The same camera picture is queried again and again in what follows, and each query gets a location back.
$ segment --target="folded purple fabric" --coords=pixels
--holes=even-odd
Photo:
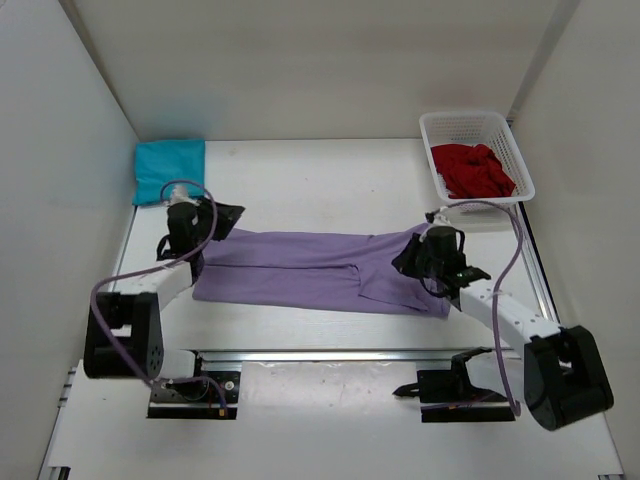
[[[345,312],[446,316],[449,304],[391,265],[414,232],[254,233],[235,229],[204,250],[193,298]]]

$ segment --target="folded blue fabric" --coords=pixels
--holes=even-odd
[[[138,187],[133,204],[160,202],[160,189],[170,180],[186,178],[204,185],[204,148],[204,140],[161,140],[136,145]],[[198,187],[186,187],[189,195],[202,195]],[[165,199],[169,193],[170,190],[165,192]]]

